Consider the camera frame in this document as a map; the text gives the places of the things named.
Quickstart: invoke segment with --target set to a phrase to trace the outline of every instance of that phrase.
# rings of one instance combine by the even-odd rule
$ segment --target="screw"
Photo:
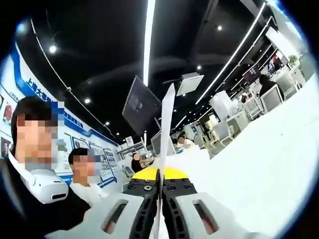
[[[151,186],[145,186],[145,187],[144,187],[144,190],[145,190],[145,191],[150,191],[150,190],[152,190],[152,187],[151,187]]]
[[[170,191],[174,191],[174,190],[176,189],[176,187],[173,186],[173,185],[169,185],[169,186],[167,187],[167,189],[170,190]]]

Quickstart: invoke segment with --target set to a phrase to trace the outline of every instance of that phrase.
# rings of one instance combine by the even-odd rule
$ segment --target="exhibition hall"
[[[316,52],[290,10],[31,4],[0,65],[11,236],[315,238]]]

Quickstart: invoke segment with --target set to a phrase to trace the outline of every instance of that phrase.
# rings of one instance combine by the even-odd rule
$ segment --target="ceiling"
[[[216,91],[263,29],[272,14],[268,7],[221,77],[199,104],[195,104],[244,38],[262,3],[262,0],[156,1],[150,90],[162,100],[170,86],[165,82],[177,80],[178,84],[182,74],[195,71],[204,75],[196,91],[175,98],[172,128],[185,115],[178,128],[205,113],[209,99],[218,91],[225,90],[232,95],[241,89],[244,81],[231,90],[270,45],[264,35]],[[100,122],[109,121],[112,134],[84,110],[60,82],[40,50],[30,21],[26,22],[26,31],[17,34],[20,51],[42,84],[81,120],[118,143],[130,135],[139,140],[123,118],[122,110],[134,76],[143,78],[146,13],[146,0],[81,0],[75,5],[61,1],[32,16],[38,39],[54,70],[79,100],[91,99],[87,109]],[[54,54],[48,50],[52,44],[57,46]],[[273,51],[270,47],[260,63]],[[147,128],[148,139],[158,130],[152,121]]]

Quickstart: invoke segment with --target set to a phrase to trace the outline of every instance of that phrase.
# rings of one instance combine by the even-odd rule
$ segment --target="black bolt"
[[[169,186],[167,187],[167,189],[170,190],[170,191],[174,191],[174,190],[176,189],[176,187],[173,186],[173,185],[169,185]]]
[[[184,185],[184,188],[186,188],[186,189],[191,189],[191,185],[186,184],[186,185]]]

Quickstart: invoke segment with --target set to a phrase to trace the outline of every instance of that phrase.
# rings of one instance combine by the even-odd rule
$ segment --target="display wall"
[[[2,71],[0,80],[1,158],[6,158],[8,146],[12,142],[10,122],[17,102],[25,96],[38,96],[49,102],[56,102],[57,99],[33,75],[17,45],[2,63],[0,70]],[[55,167],[57,175],[70,184],[73,174],[68,163],[69,153],[76,147],[94,148],[101,155],[103,165],[100,187],[108,186],[117,191],[121,188],[121,182],[118,182],[118,179],[121,178],[122,173],[115,153],[118,144],[90,128],[68,109],[63,109],[63,103],[58,105],[62,108],[63,114],[61,114],[62,124],[58,127],[58,138],[62,142],[62,147],[59,147]]]

